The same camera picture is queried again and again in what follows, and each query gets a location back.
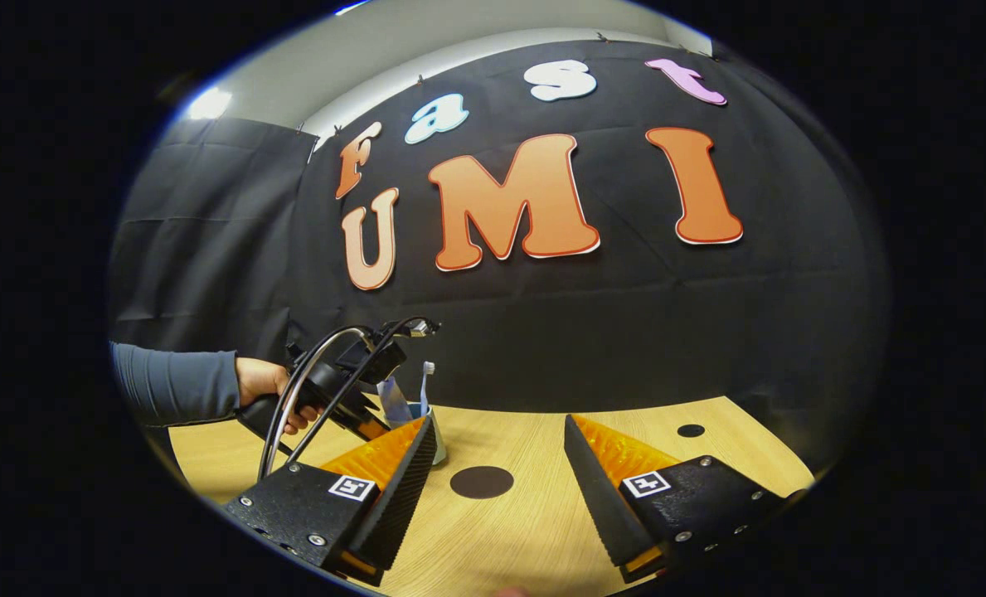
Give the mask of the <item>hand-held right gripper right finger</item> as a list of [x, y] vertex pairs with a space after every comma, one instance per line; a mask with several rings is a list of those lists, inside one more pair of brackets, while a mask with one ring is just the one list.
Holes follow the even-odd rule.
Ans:
[[770, 491], [710, 454], [676, 459], [580, 415], [565, 417], [564, 450], [596, 533], [629, 583], [704, 563], [806, 495]]

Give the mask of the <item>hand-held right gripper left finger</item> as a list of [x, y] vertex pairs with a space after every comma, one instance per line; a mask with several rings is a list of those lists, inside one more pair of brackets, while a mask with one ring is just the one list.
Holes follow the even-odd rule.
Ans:
[[285, 465], [225, 510], [288, 555], [378, 586], [401, 550], [435, 451], [435, 424], [420, 417], [326, 464]]

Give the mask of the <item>white toothpaste tube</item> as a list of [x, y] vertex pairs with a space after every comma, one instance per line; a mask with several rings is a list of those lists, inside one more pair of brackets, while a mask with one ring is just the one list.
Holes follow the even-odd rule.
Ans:
[[381, 400], [384, 420], [390, 430], [396, 430], [414, 419], [410, 412], [410, 403], [393, 376], [378, 383], [376, 392]]

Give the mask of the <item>blue cup with wooden handle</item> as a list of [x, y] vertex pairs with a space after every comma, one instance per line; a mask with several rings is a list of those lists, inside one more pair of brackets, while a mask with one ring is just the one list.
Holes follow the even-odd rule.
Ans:
[[432, 410], [431, 405], [423, 405], [421, 403], [409, 403], [410, 415], [413, 419], [419, 419], [420, 417], [429, 417], [432, 420], [433, 431], [435, 432], [435, 456], [432, 458], [432, 468], [438, 468], [440, 465], [447, 460], [447, 449], [444, 445], [444, 438], [442, 435], [442, 430], [440, 430], [440, 423], [436, 419], [436, 415]]

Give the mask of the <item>dark round coaster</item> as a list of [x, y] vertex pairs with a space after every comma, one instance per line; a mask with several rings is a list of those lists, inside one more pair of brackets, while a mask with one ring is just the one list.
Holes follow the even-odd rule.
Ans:
[[451, 491], [462, 498], [484, 500], [499, 498], [514, 487], [515, 478], [500, 466], [470, 466], [451, 477]]

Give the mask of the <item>wooden desktop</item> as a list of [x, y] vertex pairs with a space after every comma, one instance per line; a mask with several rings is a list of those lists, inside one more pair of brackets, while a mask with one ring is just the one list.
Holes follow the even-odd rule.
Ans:
[[[356, 597], [490, 597], [522, 586], [532, 597], [604, 597], [626, 589], [600, 541], [564, 450], [565, 413], [433, 408], [447, 460], [430, 472], [394, 565], [378, 587], [322, 573]], [[589, 420], [681, 460], [710, 454], [778, 494], [814, 484], [803, 460], [727, 397]], [[507, 493], [473, 500], [449, 481], [470, 466], [500, 466]]]

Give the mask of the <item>black backdrop cloth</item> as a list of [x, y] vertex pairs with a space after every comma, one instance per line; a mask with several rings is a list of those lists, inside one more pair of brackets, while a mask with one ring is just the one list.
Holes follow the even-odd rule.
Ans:
[[886, 346], [886, 247], [841, 144], [750, 61], [524, 46], [342, 125], [172, 124], [111, 241], [111, 339], [279, 360], [426, 316], [398, 377], [434, 362], [444, 409], [726, 396], [812, 472], [837, 460]]

